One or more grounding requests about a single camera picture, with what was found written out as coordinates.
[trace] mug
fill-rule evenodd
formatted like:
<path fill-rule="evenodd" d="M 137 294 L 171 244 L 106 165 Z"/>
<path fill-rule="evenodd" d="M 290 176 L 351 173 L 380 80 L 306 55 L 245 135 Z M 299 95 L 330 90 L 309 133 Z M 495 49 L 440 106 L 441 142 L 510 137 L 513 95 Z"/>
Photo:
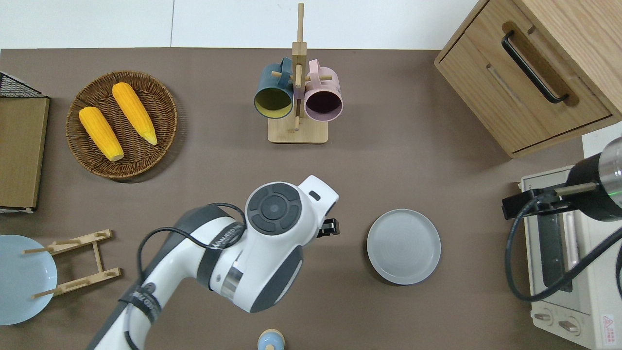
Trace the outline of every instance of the mug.
<path fill-rule="evenodd" d="M 331 75 L 331 80 L 321 80 L 320 75 Z M 331 121 L 341 115 L 343 100 L 339 78 L 334 70 L 320 67 L 318 60 L 309 61 L 309 78 L 305 84 L 305 113 L 317 121 Z"/>
<path fill-rule="evenodd" d="M 272 71 L 281 73 L 281 77 L 273 77 Z M 281 64 L 269 64 L 261 72 L 259 87 L 255 93 L 255 109 L 272 119 L 283 118 L 292 111 L 294 106 L 294 87 L 289 82 L 292 75 L 292 60 L 284 57 Z"/>

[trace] gray plate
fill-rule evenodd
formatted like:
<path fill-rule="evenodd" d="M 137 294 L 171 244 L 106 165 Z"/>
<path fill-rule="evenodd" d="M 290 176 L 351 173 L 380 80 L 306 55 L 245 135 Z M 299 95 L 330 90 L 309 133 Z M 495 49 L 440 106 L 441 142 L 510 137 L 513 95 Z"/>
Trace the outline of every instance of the gray plate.
<path fill-rule="evenodd" d="M 396 209 L 374 222 L 367 237 L 369 260 L 387 281 L 411 285 L 434 272 L 440 259 L 439 233 L 428 218 Z"/>

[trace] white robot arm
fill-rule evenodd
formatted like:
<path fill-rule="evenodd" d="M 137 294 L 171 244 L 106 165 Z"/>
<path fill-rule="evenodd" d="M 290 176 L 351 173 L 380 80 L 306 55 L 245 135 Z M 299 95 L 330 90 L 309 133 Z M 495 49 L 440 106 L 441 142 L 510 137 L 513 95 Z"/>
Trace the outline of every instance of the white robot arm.
<path fill-rule="evenodd" d="M 302 247 L 318 236 L 338 199 L 309 176 L 299 186 L 272 182 L 256 189 L 246 203 L 246 230 L 216 205 L 187 212 L 175 228 L 207 248 L 169 234 L 88 349 L 142 349 L 149 328 L 188 277 L 249 313 L 275 305 L 302 266 Z"/>

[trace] round woven tray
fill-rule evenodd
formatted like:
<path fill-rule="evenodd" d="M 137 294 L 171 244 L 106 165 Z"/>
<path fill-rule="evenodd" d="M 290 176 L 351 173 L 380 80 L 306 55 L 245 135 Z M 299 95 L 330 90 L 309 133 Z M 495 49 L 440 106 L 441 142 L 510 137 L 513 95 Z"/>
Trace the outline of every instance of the round woven tray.
<path fill-rule="evenodd" d="M 126 82 L 136 91 L 151 117 L 157 145 L 138 135 L 114 100 L 112 88 L 118 82 Z M 78 114 L 88 106 L 99 108 L 106 117 L 123 149 L 122 159 L 109 161 L 86 133 Z M 128 179 L 149 170 L 164 157 L 176 130 L 177 107 L 166 87 L 148 74 L 123 71 L 97 78 L 80 91 L 69 108 L 66 134 L 73 156 L 86 170 L 108 179 Z"/>

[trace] wooden peg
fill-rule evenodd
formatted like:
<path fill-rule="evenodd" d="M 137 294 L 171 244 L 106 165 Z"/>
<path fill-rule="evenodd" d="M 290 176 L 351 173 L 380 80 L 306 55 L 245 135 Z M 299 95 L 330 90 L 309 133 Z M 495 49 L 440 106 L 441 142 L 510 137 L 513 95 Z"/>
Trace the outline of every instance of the wooden peg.
<path fill-rule="evenodd" d="M 22 254 L 30 254 L 30 253 L 39 253 L 39 252 L 51 252 L 54 250 L 54 247 L 43 247 L 37 249 L 27 249 L 23 250 Z"/>
<path fill-rule="evenodd" d="M 42 291 L 41 293 L 37 293 L 31 296 L 32 299 L 36 299 L 36 298 L 40 298 L 44 295 L 48 295 L 48 294 L 54 294 L 57 292 L 62 291 L 62 289 L 60 287 L 56 287 L 54 289 L 50 289 L 50 290 L 46 290 L 46 291 Z"/>
<path fill-rule="evenodd" d="M 275 78 L 280 78 L 281 77 L 281 72 L 272 71 L 272 76 L 275 77 Z M 289 80 L 293 80 L 293 79 L 294 79 L 294 76 L 290 75 L 289 76 Z M 320 75 L 320 80 L 333 80 L 333 76 L 332 75 Z M 311 81 L 311 77 L 306 76 L 305 77 L 305 81 L 306 82 L 310 82 Z"/>
<path fill-rule="evenodd" d="M 305 15 L 305 4 L 298 3 L 298 41 L 302 41 L 303 16 Z"/>
<path fill-rule="evenodd" d="M 304 111 L 302 111 L 302 100 L 300 98 L 296 99 L 296 109 L 294 110 L 294 133 L 296 131 L 300 131 L 300 116 L 304 115 Z"/>
<path fill-rule="evenodd" d="M 296 88 L 302 87 L 302 64 L 296 65 L 296 73 L 294 75 L 294 86 Z"/>

